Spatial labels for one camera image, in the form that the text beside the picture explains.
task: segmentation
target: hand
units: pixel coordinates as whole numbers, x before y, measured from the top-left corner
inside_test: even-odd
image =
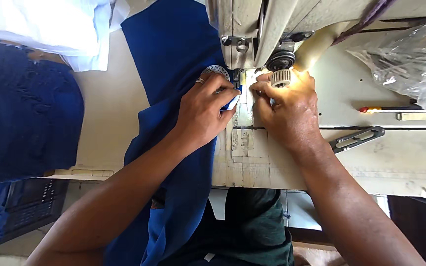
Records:
[[[269,73],[257,77],[250,88],[259,92],[254,108],[269,134],[290,151],[298,152],[324,140],[318,127],[315,79],[308,72],[292,71],[289,86],[272,88]]]
[[[226,127],[236,107],[222,112],[220,108],[241,93],[221,74],[206,73],[200,77],[205,84],[195,83],[182,97],[177,124],[171,131],[190,152],[210,142]],[[224,90],[216,94],[219,88]]]

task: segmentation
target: floor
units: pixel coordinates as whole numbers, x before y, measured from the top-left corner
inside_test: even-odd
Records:
[[[67,210],[86,192],[94,188],[99,181],[70,181],[62,211]],[[214,188],[210,192],[210,202],[217,219],[224,220],[224,204],[227,189]],[[373,196],[375,201],[389,215],[386,196]],[[310,196],[304,191],[283,190],[280,201],[284,210],[284,224],[289,227],[321,230],[318,216]],[[53,223],[22,235],[0,245],[0,266],[22,266]]]

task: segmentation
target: white cloth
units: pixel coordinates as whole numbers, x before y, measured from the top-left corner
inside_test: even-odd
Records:
[[[120,28],[129,6],[117,0],[0,0],[0,40],[60,54],[75,72],[107,70],[110,19]]]

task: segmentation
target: industrial sewing machine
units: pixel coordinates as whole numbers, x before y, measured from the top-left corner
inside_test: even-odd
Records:
[[[227,66],[267,68],[276,88],[290,83],[292,66],[308,70],[330,45],[369,26],[395,30],[396,23],[426,21],[422,0],[205,0],[205,5]]]

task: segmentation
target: printed logo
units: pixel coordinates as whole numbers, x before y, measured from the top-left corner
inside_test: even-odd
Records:
[[[228,74],[228,71],[226,69],[224,69],[224,67],[219,66],[219,65],[211,65],[207,68],[205,68],[205,70],[203,70],[202,74],[204,73],[210,73],[210,72],[215,72],[215,73],[219,73],[219,74],[223,74],[223,76],[228,80],[228,82],[230,82],[230,75]]]

